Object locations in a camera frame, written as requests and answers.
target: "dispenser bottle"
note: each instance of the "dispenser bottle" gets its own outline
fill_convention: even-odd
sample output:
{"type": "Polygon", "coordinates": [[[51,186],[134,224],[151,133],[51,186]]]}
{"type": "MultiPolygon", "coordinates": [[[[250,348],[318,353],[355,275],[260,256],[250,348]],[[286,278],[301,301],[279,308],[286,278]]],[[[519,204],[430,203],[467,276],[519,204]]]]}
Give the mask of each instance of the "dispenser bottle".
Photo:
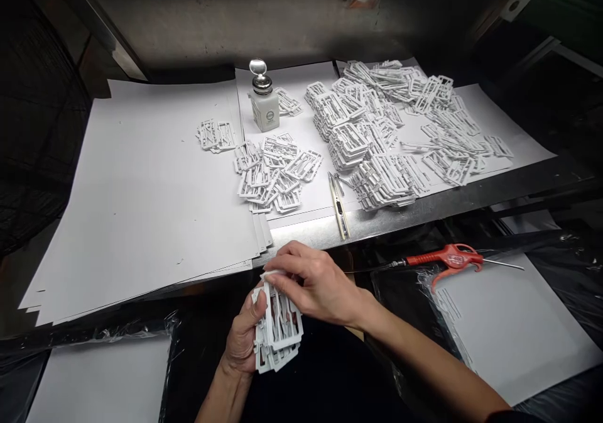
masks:
{"type": "Polygon", "coordinates": [[[272,91],[272,79],[266,75],[266,64],[263,60],[254,58],[249,63],[249,69],[255,74],[251,81],[253,92],[249,93],[253,120],[262,132],[278,128],[278,95],[272,91]]]}

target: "pile of plastic parts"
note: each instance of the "pile of plastic parts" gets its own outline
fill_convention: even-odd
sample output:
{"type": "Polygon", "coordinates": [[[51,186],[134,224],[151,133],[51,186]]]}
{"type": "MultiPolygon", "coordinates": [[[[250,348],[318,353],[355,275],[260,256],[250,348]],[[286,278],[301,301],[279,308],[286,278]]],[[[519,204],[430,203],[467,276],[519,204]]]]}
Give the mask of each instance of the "pile of plastic parts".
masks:
{"type": "Polygon", "coordinates": [[[237,146],[237,136],[231,124],[226,121],[204,121],[197,129],[197,139],[204,151],[214,154],[233,150],[237,146]]]}
{"type": "Polygon", "coordinates": [[[336,169],[354,171],[350,183],[366,211],[427,195],[432,183],[426,169],[462,186],[486,170],[486,158],[513,157],[499,137],[475,137],[480,127],[446,76],[427,77],[397,60],[372,69],[349,62],[343,75],[330,90],[322,82],[309,85],[305,99],[336,169]],[[400,110],[431,122],[421,127],[430,141],[401,140],[400,152],[392,153],[405,125],[400,110]]]}
{"type": "Polygon", "coordinates": [[[278,111],[280,116],[298,116],[303,112],[302,104],[282,87],[276,87],[274,93],[278,95],[278,111]]]}
{"type": "MultiPolygon", "coordinates": [[[[272,271],[262,274],[284,273],[272,271]]],[[[302,341],[302,314],[289,298],[264,282],[264,287],[256,288],[251,295],[253,302],[258,299],[260,290],[264,290],[268,308],[256,324],[256,339],[253,351],[256,354],[256,369],[262,373],[279,371],[299,352],[302,341]]]]}
{"type": "Polygon", "coordinates": [[[249,202],[254,214],[272,208],[286,214],[302,204],[302,182],[310,182],[322,155],[301,150],[288,133],[265,137],[256,146],[246,141],[234,149],[234,168],[241,175],[237,194],[249,202]]]}

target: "stack of paper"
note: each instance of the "stack of paper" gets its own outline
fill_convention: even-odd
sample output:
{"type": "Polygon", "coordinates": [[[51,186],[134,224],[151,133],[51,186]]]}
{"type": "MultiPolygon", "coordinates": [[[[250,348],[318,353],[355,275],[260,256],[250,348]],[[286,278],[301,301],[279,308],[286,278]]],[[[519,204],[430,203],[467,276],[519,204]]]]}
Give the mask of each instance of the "stack of paper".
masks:
{"type": "MultiPolygon", "coordinates": [[[[372,63],[367,63],[367,66],[372,67],[372,63]]],[[[403,60],[405,67],[418,67],[418,63],[414,58],[403,60]]],[[[339,73],[343,75],[346,63],[337,62],[339,73]]],[[[339,79],[338,72],[332,62],[315,63],[312,65],[304,65],[299,67],[268,70],[268,75],[271,77],[275,86],[282,87],[287,90],[291,98],[300,102],[302,112],[294,118],[283,117],[278,128],[270,131],[271,135],[281,135],[289,133],[300,144],[311,145],[312,149],[321,154],[325,160],[320,167],[315,179],[312,183],[306,186],[310,198],[304,200],[304,204],[295,211],[287,214],[279,214],[272,212],[268,214],[270,228],[280,228],[301,222],[320,219],[321,217],[333,217],[333,202],[331,200],[329,190],[328,173],[335,173],[335,166],[330,160],[329,144],[326,143],[320,136],[320,133],[314,126],[315,111],[304,95],[306,94],[309,85],[316,82],[322,82],[326,89],[331,89],[333,83],[339,79]]],[[[239,91],[239,103],[241,105],[241,122],[245,131],[246,139],[254,142],[261,141],[265,136],[260,132],[259,128],[253,121],[253,111],[247,94],[252,90],[251,81],[253,74],[248,70],[236,70],[237,88],[239,91]]],[[[487,170],[483,170],[479,175],[471,176],[467,181],[475,182],[481,179],[495,176],[499,173],[504,173],[509,170],[514,170],[519,167],[525,167],[542,160],[554,157],[555,155],[546,151],[532,137],[530,137],[523,129],[511,120],[488,96],[481,90],[479,85],[467,85],[465,87],[456,88],[455,92],[462,98],[466,105],[466,110],[470,113],[471,118],[479,125],[483,135],[495,136],[503,140],[505,144],[513,150],[513,161],[507,158],[494,158],[489,161],[487,170]]],[[[398,110],[396,114],[389,114],[388,117],[395,120],[396,131],[393,137],[405,143],[424,144],[430,142],[430,138],[422,130],[424,126],[432,124],[425,115],[409,115],[406,113],[400,103],[396,103],[395,107],[398,110]]],[[[408,153],[402,145],[396,143],[387,151],[392,154],[400,154],[410,160],[416,160],[420,163],[421,154],[408,153]]],[[[429,178],[429,186],[425,192],[420,192],[419,197],[424,197],[431,194],[436,194],[443,190],[452,189],[454,184],[450,184],[427,166],[421,169],[425,171],[429,178]]],[[[345,191],[343,204],[346,211],[354,211],[361,208],[360,203],[356,199],[353,191],[345,191]]]]}
{"type": "Polygon", "coordinates": [[[516,405],[603,363],[603,353],[528,257],[439,281],[433,300],[465,364],[516,405]]]}
{"type": "Polygon", "coordinates": [[[243,139],[234,81],[111,82],[92,106],[71,198],[20,308],[37,325],[251,267],[272,243],[266,218],[236,195],[232,151],[209,154],[205,119],[243,139]]]}
{"type": "Polygon", "coordinates": [[[159,421],[170,338],[52,350],[27,423],[159,421]]]}

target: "right hand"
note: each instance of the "right hand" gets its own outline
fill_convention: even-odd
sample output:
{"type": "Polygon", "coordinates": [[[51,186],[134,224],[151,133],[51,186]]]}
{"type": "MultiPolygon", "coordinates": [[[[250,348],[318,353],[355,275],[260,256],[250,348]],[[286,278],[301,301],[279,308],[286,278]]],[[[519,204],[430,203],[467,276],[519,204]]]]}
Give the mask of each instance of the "right hand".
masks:
{"type": "Polygon", "coordinates": [[[301,313],[341,326],[362,329],[367,305],[376,303],[372,294],[354,285],[327,252],[298,241],[284,245],[264,270],[284,270],[303,279],[303,286],[280,274],[265,280],[293,301],[301,313]]]}

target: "bottle cap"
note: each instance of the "bottle cap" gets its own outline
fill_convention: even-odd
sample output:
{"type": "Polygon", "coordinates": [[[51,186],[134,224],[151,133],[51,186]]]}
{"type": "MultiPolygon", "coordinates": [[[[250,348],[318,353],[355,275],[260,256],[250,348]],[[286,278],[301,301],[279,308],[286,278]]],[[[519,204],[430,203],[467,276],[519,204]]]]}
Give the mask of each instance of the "bottle cap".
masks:
{"type": "Polygon", "coordinates": [[[272,79],[265,74],[255,76],[251,84],[253,85],[253,91],[257,94],[272,93],[272,79]]]}
{"type": "Polygon", "coordinates": [[[252,59],[249,62],[249,70],[255,74],[255,77],[251,81],[253,91],[257,94],[272,93],[272,79],[266,75],[268,68],[264,63],[264,60],[261,58],[252,59]]]}

